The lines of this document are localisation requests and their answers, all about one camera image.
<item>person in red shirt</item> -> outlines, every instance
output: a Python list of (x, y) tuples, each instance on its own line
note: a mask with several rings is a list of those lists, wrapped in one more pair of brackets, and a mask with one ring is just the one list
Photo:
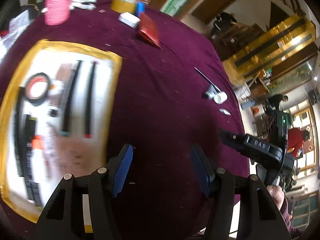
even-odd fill
[(301, 149), (303, 142), (310, 138), (310, 133), (307, 130), (301, 131), (299, 128), (292, 128), (288, 130), (288, 150), (294, 148), (291, 152), (292, 156), (298, 156), (298, 150)]

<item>white tray with yellow edge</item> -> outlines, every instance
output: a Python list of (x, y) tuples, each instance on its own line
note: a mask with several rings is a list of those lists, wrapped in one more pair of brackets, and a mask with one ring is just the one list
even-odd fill
[[(79, 60), (82, 64), (72, 90), (70, 87)], [(93, 62), (96, 63), (91, 86)], [(0, 109), (1, 196), (16, 213), (36, 222), (66, 173), (84, 176), (105, 165), (109, 121), (121, 63), (122, 58), (112, 52), (77, 43), (46, 40), (39, 41), (20, 62)], [(37, 73), (45, 73), (49, 84), (41, 78), (31, 82), (30, 77)], [(16, 126), (21, 87), (25, 88), (24, 95), (27, 93), (31, 99), (40, 97), (47, 87), (49, 91), (39, 106), (22, 96), (20, 121)], [(89, 87), (92, 87), (91, 110), (87, 111)], [(67, 134), (63, 133), (64, 114), (70, 91), (73, 92), (69, 100)], [(87, 113), (90, 113), (91, 120), (90, 136), (86, 134)], [(25, 126), (30, 127), (30, 122), (26, 125), (26, 119), (36, 124), (31, 144), (27, 139), (30, 133), (25, 130)], [(19, 130), (19, 143), (15, 142), (16, 129)], [(90, 224), (88, 216), (84, 216), (84, 221)]]

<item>wooden door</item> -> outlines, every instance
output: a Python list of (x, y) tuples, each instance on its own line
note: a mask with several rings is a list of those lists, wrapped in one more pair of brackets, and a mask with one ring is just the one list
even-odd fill
[(209, 24), (219, 13), (223, 12), (236, 0), (204, 0), (193, 12), (192, 15), (205, 24)]

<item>desk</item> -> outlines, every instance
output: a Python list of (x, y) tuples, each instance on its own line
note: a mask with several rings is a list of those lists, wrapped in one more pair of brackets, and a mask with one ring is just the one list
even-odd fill
[[(159, 31), (162, 49), (157, 49), (137, 36), (137, 29), (119, 22), (119, 14), (109, 9), (110, 2), (98, 0), (93, 11), (76, 8), (58, 26), (45, 25), (44, 16), (36, 19), (0, 67), (0, 98), (15, 68), (38, 40), (77, 42), (123, 57), (107, 154), (108, 158), (117, 155), (124, 143), (135, 150), (123, 191), (113, 200), (119, 231), (123, 240), (132, 236), (184, 239), (206, 226), (211, 209), (190, 161), (192, 143), (199, 143), (208, 157), (234, 175), (249, 175), (248, 159), (217, 138), (219, 128), (244, 132), (238, 101), (204, 36), (147, 7), (146, 14)], [(208, 83), (195, 66), (227, 93), (223, 105), (201, 98)], [(221, 107), (231, 116), (219, 112)], [(34, 224), (1, 205), (16, 230), (30, 237)]]

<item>pink basket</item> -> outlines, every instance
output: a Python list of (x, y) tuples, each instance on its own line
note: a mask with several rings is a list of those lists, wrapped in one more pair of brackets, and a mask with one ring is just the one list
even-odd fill
[(47, 25), (58, 25), (65, 22), (70, 16), (71, 0), (45, 0), (48, 9), (44, 20)]

